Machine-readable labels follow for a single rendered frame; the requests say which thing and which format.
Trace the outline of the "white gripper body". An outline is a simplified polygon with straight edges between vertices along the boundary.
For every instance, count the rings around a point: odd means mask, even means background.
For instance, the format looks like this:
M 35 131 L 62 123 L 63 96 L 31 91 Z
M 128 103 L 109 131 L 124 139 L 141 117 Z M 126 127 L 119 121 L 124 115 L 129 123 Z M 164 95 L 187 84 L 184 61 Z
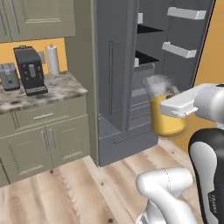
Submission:
M 194 100 L 199 91 L 198 87 L 194 87 L 162 101 L 159 105 L 160 113 L 164 116 L 184 118 L 198 111 Z

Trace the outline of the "white fridge door shelf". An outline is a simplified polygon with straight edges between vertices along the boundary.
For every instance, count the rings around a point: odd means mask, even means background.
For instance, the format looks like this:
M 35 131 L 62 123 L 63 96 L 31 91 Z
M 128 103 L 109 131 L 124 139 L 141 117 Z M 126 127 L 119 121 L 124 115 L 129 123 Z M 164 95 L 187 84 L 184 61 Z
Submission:
M 172 45 L 170 41 L 164 42 L 162 45 L 162 49 L 186 59 L 194 58 L 197 53 L 196 50 L 186 50 L 179 46 Z
M 187 18 L 192 20 L 203 20 L 207 12 L 205 10 L 188 10 L 177 7 L 169 7 L 167 15 L 176 18 Z

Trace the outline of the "black fridge shelf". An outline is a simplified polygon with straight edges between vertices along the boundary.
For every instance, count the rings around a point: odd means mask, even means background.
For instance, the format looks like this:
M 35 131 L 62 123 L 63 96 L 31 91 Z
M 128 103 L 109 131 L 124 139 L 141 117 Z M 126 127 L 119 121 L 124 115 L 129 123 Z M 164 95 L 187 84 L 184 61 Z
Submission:
M 143 25 L 143 24 L 139 24 L 137 26 L 137 33 L 138 34 L 140 34 L 140 33 L 152 33 L 152 32 L 161 32 L 161 30 L 157 29 L 157 28 L 149 27 L 149 26 L 146 26 L 146 25 Z

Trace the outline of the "grey open fridge door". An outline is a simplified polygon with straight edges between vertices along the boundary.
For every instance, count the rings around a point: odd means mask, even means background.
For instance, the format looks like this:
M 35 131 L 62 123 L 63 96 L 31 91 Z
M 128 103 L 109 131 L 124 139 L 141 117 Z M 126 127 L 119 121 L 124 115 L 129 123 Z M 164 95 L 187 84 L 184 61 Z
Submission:
M 180 91 L 193 86 L 200 62 L 201 52 L 207 35 L 207 28 L 216 0 L 173 0 L 170 7 L 206 11 L 203 20 L 192 20 L 181 17 L 169 18 L 168 36 L 165 42 L 186 50 L 196 50 L 194 58 L 186 59 L 164 50 L 163 74 L 173 79 Z

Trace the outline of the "grey freezer drawer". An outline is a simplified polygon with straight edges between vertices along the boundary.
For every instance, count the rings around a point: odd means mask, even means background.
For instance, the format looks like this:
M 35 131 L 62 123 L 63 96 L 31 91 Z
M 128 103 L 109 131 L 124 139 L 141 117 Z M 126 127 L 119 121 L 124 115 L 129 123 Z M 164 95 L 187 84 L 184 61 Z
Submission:
M 151 123 L 140 123 L 121 132 L 106 118 L 98 115 L 99 166 L 109 165 L 135 155 L 158 143 Z

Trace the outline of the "grey fridge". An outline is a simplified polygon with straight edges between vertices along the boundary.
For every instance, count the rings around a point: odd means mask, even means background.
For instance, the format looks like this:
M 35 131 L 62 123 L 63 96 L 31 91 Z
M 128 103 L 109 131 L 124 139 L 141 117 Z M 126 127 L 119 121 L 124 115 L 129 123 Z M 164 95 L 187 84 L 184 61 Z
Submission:
M 150 148 L 144 79 L 162 74 L 179 91 L 195 82 L 216 0 L 97 0 L 99 163 Z

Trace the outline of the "grey closed fridge door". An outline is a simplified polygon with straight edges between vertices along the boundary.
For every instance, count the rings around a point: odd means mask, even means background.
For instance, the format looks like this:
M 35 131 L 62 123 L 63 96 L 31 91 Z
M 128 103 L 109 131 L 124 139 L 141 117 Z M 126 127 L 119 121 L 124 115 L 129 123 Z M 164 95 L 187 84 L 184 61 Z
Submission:
M 97 0 L 99 113 L 120 131 L 126 130 L 133 72 L 133 38 L 137 0 Z M 113 111 L 109 113 L 109 42 L 113 41 Z

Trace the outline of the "olive tall side panel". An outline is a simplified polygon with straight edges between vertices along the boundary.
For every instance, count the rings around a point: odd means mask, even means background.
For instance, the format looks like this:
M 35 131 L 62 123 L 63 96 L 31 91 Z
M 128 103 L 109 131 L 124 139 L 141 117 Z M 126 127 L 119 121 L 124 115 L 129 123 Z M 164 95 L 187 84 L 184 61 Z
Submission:
M 96 103 L 95 0 L 73 0 L 75 35 L 65 38 L 68 71 L 87 93 L 90 157 L 99 165 Z

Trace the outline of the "olive base cupboard door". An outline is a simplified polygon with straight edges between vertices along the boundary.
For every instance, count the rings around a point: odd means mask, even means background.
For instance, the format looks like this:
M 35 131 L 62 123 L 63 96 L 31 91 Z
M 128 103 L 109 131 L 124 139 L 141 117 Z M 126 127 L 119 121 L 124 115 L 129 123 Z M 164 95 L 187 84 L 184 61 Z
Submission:
M 89 155 L 89 130 L 86 115 L 46 125 L 47 136 L 55 167 Z M 53 148 L 49 129 L 52 129 L 56 149 Z
M 11 183 L 53 168 L 51 152 L 46 151 L 41 131 L 44 127 L 0 139 L 0 156 Z

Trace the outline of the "olive drawer front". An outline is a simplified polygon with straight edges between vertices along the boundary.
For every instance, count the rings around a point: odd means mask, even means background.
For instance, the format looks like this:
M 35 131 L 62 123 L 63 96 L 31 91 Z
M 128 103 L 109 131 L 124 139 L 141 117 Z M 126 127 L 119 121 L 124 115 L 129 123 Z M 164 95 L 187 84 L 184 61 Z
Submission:
M 34 116 L 41 116 L 42 114 L 53 113 L 53 116 L 33 120 Z M 47 104 L 43 107 L 26 109 L 14 112 L 13 115 L 19 128 L 31 125 L 38 125 L 41 123 L 51 123 L 53 121 L 64 120 L 67 118 L 75 118 L 84 116 L 87 113 L 87 100 L 85 97 L 74 98 L 66 101 L 59 101 Z

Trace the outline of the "white paper towel roll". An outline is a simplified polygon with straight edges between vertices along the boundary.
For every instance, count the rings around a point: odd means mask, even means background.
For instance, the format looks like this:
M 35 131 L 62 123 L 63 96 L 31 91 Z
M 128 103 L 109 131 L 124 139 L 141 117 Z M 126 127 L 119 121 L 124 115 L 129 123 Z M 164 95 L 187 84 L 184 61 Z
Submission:
M 60 73 L 60 65 L 59 65 L 57 47 L 53 44 L 50 44 L 46 48 L 46 54 L 50 74 L 58 75 Z

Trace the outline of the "black coffee machine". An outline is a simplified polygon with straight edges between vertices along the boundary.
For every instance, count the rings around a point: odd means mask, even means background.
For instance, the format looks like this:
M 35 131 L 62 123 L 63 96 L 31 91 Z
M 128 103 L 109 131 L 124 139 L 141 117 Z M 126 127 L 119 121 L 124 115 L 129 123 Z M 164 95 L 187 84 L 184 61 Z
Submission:
M 20 78 L 27 96 L 48 92 L 39 54 L 32 46 L 21 45 L 13 48 Z

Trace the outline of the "grey toaster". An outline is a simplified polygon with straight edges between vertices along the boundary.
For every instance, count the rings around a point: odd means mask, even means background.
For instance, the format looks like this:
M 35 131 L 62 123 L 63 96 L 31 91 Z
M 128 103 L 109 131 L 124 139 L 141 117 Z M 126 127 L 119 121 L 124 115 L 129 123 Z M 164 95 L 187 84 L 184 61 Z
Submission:
M 13 62 L 0 64 L 0 79 L 5 91 L 20 89 L 17 69 Z

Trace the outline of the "grey wall outlet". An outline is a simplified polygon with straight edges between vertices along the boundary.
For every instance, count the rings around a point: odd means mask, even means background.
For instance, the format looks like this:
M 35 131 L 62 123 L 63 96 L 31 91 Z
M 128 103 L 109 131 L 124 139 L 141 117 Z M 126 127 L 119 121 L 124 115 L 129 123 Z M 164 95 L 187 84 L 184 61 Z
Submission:
M 44 64 L 46 63 L 45 53 L 44 53 L 44 51 L 42 51 L 42 52 L 38 52 L 38 55 L 39 55 L 39 57 L 40 57 L 40 59 L 41 59 L 41 63 L 42 63 L 42 65 L 44 65 Z

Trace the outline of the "olive wall cupboard door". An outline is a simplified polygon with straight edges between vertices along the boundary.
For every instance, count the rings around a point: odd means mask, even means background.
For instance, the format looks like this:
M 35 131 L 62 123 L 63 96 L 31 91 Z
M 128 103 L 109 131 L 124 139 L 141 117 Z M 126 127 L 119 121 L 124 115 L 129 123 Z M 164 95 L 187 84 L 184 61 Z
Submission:
M 3 0 L 13 40 L 75 35 L 74 0 Z
M 12 42 L 13 24 L 9 0 L 0 0 L 0 43 Z

